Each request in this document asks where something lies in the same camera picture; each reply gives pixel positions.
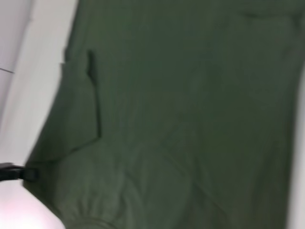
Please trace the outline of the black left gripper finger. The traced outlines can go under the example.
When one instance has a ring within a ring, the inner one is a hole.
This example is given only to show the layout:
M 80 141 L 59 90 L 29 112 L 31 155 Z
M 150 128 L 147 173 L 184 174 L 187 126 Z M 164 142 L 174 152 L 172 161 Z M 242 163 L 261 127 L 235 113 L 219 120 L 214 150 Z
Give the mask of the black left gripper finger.
M 35 168 L 16 166 L 13 163 L 0 164 L 0 181 L 24 180 L 34 182 L 39 178 L 39 172 Z

